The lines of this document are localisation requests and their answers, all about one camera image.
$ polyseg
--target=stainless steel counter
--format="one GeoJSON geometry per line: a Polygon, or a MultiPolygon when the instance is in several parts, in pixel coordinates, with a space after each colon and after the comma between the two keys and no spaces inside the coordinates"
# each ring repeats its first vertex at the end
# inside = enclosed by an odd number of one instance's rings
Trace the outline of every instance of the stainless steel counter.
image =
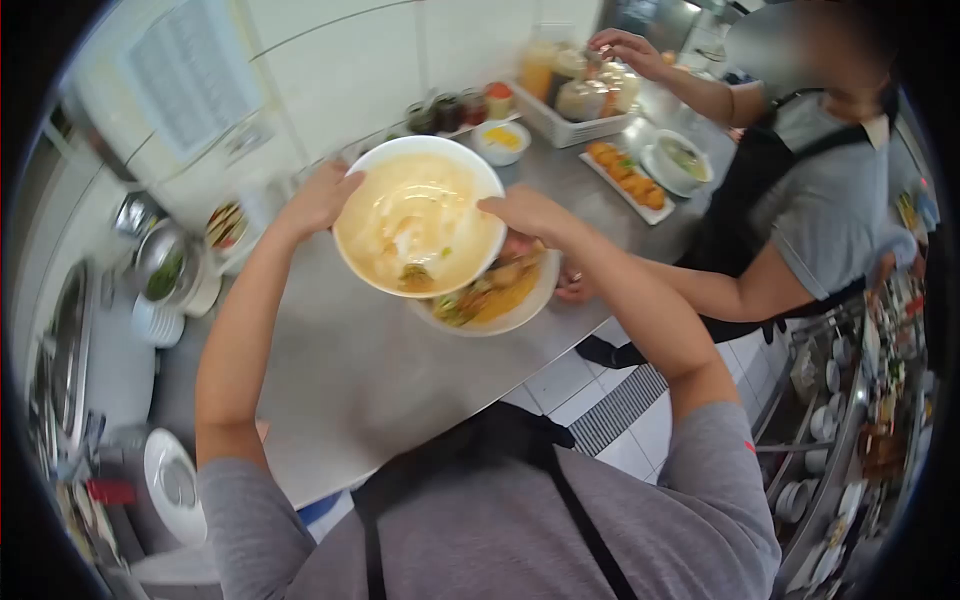
{"type": "MultiPolygon", "coordinates": [[[[612,141],[635,145],[653,129],[637,119],[612,141]]],[[[554,150],[534,132],[523,158],[498,174],[505,185],[538,188],[621,248],[671,262],[684,252],[735,150],[710,122],[693,132],[675,129],[710,156],[717,176],[652,228],[578,158],[583,146],[554,150]]],[[[189,320],[181,341],[162,353],[151,422],[188,448],[197,362],[219,302],[189,320]]],[[[584,307],[552,300],[510,333],[451,336],[423,322],[406,300],[361,281],[332,237],[316,235],[294,258],[260,398],[258,415],[271,425],[264,445],[274,478],[298,508],[340,490],[507,394],[609,316],[599,300],[584,307]]]]}

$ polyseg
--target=gray t-shirt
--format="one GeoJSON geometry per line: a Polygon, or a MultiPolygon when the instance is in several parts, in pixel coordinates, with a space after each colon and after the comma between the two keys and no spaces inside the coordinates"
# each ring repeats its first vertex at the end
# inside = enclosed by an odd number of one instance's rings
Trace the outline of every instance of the gray t-shirt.
{"type": "MultiPolygon", "coordinates": [[[[780,565],[750,426],[714,402],[674,427],[656,487],[558,449],[564,474],[640,598],[766,599],[780,565]]],[[[228,600],[366,599],[363,528],[319,546],[254,464],[201,468],[228,600]]],[[[512,461],[440,478],[378,522],[391,599],[613,598],[548,475],[512,461]]]]}
{"type": "MultiPolygon", "coordinates": [[[[823,97],[822,92],[805,94],[778,111],[774,131],[790,150],[848,126],[821,108],[823,97]]],[[[876,263],[888,232],[888,146],[851,144],[805,160],[750,215],[757,234],[770,236],[818,300],[870,273],[876,263]]]]}

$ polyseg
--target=forearm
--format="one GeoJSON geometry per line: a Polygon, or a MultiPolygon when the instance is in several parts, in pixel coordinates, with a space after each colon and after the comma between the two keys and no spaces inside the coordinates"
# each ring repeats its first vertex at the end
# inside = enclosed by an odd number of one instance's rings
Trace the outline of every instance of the forearm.
{"type": "Polygon", "coordinates": [[[230,289],[200,359],[197,424],[253,423],[296,247],[296,238],[268,228],[230,289]]]}
{"type": "Polygon", "coordinates": [[[728,85],[667,67],[660,85],[707,119],[731,127],[750,127],[765,110],[760,83],[728,85]]]}
{"type": "Polygon", "coordinates": [[[573,218],[557,236],[557,246],[581,266],[630,339],[671,385],[719,360],[696,311],[646,264],[573,218]]]}
{"type": "Polygon", "coordinates": [[[756,319],[749,303],[740,293],[739,282],[731,276],[674,267],[639,256],[636,261],[676,290],[693,310],[705,317],[730,323],[746,323],[756,319]]]}

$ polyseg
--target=plate of food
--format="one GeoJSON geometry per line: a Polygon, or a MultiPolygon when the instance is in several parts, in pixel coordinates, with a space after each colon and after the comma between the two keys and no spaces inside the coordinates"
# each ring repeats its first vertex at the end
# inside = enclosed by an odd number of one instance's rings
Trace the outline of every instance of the plate of food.
{"type": "Polygon", "coordinates": [[[538,243],[523,256],[497,258],[470,285],[432,299],[408,300],[424,321],[463,337],[506,333],[533,319],[553,297],[561,255],[538,243]]]}
{"type": "Polygon", "coordinates": [[[644,221],[656,225],[677,207],[663,188],[636,167],[630,155],[607,142],[593,142],[580,159],[607,180],[644,221]]]}

